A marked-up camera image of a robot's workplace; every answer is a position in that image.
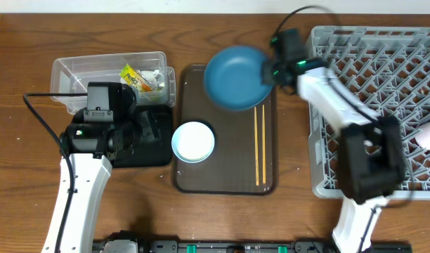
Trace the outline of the dark blue bowl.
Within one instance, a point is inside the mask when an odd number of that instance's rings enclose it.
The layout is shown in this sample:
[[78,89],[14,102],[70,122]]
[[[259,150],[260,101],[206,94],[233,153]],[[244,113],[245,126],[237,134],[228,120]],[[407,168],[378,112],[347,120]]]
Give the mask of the dark blue bowl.
[[219,51],[204,71],[204,89],[210,100],[231,111],[249,110],[263,101],[273,87],[262,80],[267,55],[251,46],[230,46]]

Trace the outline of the light blue rice bowl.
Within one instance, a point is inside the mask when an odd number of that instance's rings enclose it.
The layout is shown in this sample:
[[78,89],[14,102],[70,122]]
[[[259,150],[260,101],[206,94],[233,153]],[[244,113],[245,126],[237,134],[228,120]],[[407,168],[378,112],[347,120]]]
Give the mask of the light blue rice bowl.
[[175,130],[171,147],[177,158],[187,163],[207,159],[215,146],[213,131],[201,122],[186,122]]

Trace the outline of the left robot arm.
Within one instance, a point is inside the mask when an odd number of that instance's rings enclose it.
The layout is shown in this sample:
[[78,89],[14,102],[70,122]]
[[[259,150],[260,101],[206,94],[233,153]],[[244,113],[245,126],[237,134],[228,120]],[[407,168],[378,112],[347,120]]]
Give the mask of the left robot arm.
[[86,109],[60,136],[66,154],[43,252],[90,252],[100,201],[113,169],[161,167],[171,161],[172,113],[139,106],[114,123],[87,122]]

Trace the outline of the yellow snack wrapper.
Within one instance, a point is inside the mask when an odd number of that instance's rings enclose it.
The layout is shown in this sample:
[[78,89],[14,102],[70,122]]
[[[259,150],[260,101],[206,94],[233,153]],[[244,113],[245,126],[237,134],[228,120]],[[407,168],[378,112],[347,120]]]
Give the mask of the yellow snack wrapper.
[[129,64],[123,67],[119,76],[124,83],[135,88],[139,92],[155,91],[157,88],[157,82],[146,77],[141,71],[133,69]]

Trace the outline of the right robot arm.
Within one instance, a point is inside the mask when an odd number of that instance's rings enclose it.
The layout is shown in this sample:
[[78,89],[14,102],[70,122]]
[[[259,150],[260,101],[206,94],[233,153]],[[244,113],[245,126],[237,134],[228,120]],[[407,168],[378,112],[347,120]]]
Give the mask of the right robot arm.
[[339,137],[336,176],[343,202],[332,231],[338,252],[364,252],[389,198],[405,178],[399,121],[368,108],[319,58],[267,60],[265,84],[290,86]]

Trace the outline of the wooden chopstick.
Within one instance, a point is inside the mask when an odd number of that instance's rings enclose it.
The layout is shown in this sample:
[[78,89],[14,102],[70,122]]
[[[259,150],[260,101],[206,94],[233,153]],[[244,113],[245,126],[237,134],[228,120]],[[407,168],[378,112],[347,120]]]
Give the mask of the wooden chopstick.
[[262,105],[262,184],[266,184],[266,116],[265,105]]
[[257,108],[254,107],[254,158],[255,158],[255,181],[256,186],[259,186],[259,149],[258,149],[258,122]]

